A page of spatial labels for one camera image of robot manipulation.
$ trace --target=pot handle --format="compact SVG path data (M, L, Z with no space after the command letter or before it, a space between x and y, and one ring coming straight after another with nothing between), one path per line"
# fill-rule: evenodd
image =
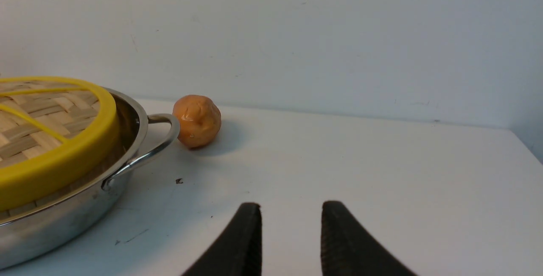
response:
M148 162L151 162L152 160L157 158L158 154L163 149L166 149L179 135L179 121L177 120L177 118L175 118L175 116L171 114L155 114L149 115L147 116L147 118L149 119L150 125L153 123L169 123L171 127L169 129L168 135L166 135L164 141L161 142L158 146L154 147L153 149L140 156L136 156L128 160L119 170L115 171L113 174L105 178L102 182L102 189L104 191L110 189L110 185L116 177L125 174L129 170L134 170L138 167L141 167L144 164L147 164Z

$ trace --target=white tabletop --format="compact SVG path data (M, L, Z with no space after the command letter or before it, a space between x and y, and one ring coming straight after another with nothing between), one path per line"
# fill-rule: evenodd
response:
M140 102L149 114L173 106ZM169 147L99 224L0 274L178 276L255 201L263 274L319 275L321 206L337 199L419 275L543 275L543 166L510 131L221 112L213 145ZM145 147L167 129L152 126Z

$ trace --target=woven bamboo lid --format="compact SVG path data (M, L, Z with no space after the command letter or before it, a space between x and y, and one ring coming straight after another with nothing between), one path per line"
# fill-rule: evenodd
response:
M48 195L96 166L119 138L115 100L76 79L0 79L0 210Z

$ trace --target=white wall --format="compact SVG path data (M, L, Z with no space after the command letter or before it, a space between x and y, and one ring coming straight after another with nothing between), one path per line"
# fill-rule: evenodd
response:
M0 0L0 72L510 127L543 158L543 0Z

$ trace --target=stainless steel pot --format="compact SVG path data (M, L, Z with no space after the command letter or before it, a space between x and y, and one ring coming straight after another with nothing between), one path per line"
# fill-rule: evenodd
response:
M51 203L0 223L0 270L32 259L68 242L93 225L115 204L132 170L147 164L179 134L179 122L170 114L147 116L132 98L109 90L117 103L121 139L126 153L118 162L83 187ZM150 123L167 122L165 140L138 154Z

